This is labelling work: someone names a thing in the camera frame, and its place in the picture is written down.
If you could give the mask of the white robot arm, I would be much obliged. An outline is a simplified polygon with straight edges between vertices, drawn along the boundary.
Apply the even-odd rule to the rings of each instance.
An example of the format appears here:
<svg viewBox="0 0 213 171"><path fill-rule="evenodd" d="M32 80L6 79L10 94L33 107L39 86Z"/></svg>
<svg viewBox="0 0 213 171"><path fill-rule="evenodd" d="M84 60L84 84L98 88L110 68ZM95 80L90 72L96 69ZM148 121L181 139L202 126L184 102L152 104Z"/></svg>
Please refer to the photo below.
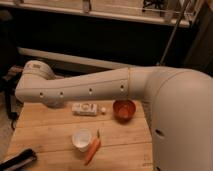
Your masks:
<svg viewBox="0 0 213 171"><path fill-rule="evenodd" d="M24 66L22 102L139 100L152 136L155 171L213 171L213 77L193 69L130 67L57 79L44 62Z"/></svg>

